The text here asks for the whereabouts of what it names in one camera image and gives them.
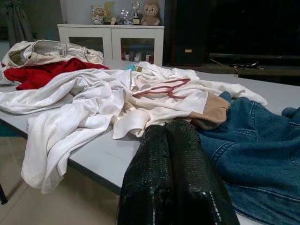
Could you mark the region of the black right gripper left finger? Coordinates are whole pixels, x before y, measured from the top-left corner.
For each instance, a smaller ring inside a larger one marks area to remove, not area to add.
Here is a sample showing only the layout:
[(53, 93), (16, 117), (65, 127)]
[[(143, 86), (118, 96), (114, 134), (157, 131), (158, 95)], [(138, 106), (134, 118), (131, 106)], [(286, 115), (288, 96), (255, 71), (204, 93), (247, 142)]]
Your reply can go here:
[(170, 225), (173, 222), (173, 176), (165, 129), (151, 125), (123, 178), (119, 225)]

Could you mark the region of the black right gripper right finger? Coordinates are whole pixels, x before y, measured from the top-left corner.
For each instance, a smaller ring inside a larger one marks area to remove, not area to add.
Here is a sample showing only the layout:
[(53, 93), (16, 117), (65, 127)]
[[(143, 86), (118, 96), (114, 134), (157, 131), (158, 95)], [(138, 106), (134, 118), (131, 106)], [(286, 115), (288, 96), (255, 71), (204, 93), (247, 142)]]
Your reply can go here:
[(238, 225), (227, 189), (185, 120), (165, 125), (175, 189), (178, 225)]

